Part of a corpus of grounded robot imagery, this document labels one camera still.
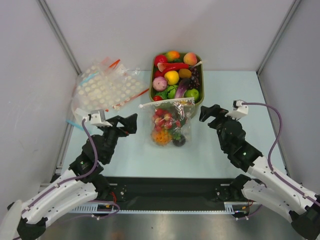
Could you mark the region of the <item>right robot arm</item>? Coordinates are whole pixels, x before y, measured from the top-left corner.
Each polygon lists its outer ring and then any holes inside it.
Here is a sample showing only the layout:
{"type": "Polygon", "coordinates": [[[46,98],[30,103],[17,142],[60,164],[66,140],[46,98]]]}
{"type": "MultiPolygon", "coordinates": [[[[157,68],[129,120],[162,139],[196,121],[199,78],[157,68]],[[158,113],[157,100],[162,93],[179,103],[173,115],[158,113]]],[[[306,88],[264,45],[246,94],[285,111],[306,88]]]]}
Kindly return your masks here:
{"type": "Polygon", "coordinates": [[[231,164],[244,171],[231,183],[231,196],[244,198],[267,207],[286,219],[304,239],[315,240],[320,235],[320,196],[282,173],[246,140],[246,132],[239,120],[249,113],[250,103],[233,102],[233,111],[215,104],[200,108],[199,121],[215,129],[221,150],[231,164]]]}

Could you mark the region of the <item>dark purple toy plum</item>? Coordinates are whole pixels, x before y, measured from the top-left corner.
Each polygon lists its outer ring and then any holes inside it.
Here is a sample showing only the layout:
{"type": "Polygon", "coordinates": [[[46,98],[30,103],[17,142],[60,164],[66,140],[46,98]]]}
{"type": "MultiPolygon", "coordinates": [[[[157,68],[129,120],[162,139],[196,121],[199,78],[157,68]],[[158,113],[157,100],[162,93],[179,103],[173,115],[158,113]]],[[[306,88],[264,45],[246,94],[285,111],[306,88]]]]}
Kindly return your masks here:
{"type": "Polygon", "coordinates": [[[177,138],[174,138],[172,140],[172,143],[176,146],[176,147],[182,147],[185,143],[186,143],[186,138],[184,135],[181,135],[177,138]]]}

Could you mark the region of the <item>clear dotted zip bag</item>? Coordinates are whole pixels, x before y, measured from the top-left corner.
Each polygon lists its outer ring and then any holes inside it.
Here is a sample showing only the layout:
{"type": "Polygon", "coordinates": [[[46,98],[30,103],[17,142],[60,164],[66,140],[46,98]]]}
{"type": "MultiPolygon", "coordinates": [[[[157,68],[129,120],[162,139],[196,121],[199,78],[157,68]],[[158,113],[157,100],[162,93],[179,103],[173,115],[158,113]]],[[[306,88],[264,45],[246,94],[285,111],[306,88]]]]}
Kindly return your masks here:
{"type": "Polygon", "coordinates": [[[182,97],[139,105],[143,122],[150,127],[149,139],[154,145],[182,147],[191,139],[191,118],[195,98],[182,97]]]}

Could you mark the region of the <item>toy lychee cluster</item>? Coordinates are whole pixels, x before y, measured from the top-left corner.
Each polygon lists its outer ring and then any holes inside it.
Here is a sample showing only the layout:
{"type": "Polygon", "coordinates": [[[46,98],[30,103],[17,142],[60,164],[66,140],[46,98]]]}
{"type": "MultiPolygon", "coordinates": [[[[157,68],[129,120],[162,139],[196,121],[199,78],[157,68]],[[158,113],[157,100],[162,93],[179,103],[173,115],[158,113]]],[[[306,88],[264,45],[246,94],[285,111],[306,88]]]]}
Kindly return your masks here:
{"type": "Polygon", "coordinates": [[[187,117],[181,116],[178,112],[170,112],[163,108],[156,108],[152,116],[154,130],[157,132],[167,130],[171,133],[177,133],[187,123],[187,117]]]}

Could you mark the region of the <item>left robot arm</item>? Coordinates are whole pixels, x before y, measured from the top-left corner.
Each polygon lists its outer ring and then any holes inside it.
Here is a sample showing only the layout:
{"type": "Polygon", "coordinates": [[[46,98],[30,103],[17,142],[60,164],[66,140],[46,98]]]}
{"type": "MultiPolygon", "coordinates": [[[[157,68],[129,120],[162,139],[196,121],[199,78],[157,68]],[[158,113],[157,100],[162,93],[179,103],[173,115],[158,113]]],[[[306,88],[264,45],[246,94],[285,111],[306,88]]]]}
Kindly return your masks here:
{"type": "Polygon", "coordinates": [[[105,200],[110,184],[101,174],[115,153],[119,138],[137,132],[136,113],[106,119],[104,110],[94,110],[82,118],[87,135],[80,155],[43,191],[22,202],[8,206],[1,224],[2,240],[36,240],[57,219],[70,210],[96,199],[105,200]]]}

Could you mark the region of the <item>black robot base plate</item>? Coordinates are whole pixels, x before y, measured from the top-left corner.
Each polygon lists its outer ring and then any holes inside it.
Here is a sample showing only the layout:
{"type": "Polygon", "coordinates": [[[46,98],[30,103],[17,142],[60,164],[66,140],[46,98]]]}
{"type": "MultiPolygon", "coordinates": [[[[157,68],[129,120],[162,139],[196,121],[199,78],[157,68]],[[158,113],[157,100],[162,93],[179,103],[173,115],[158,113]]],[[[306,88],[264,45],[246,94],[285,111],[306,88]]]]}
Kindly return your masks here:
{"type": "Polygon", "coordinates": [[[232,188],[231,178],[107,177],[107,181],[117,204],[125,203],[129,206],[250,203],[238,190],[232,188]]]}

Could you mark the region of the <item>toy pineapple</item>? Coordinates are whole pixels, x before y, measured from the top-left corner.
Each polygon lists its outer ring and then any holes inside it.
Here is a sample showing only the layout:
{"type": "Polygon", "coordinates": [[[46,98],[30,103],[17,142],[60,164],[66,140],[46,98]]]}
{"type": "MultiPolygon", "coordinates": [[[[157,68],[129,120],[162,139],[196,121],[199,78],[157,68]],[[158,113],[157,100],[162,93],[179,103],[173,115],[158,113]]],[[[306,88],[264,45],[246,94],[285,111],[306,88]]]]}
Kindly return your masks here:
{"type": "Polygon", "coordinates": [[[182,135],[179,133],[171,133],[163,129],[161,131],[153,130],[151,132],[151,138],[157,145],[165,146],[170,142],[172,142],[173,140],[175,141],[182,140],[182,135]]]}

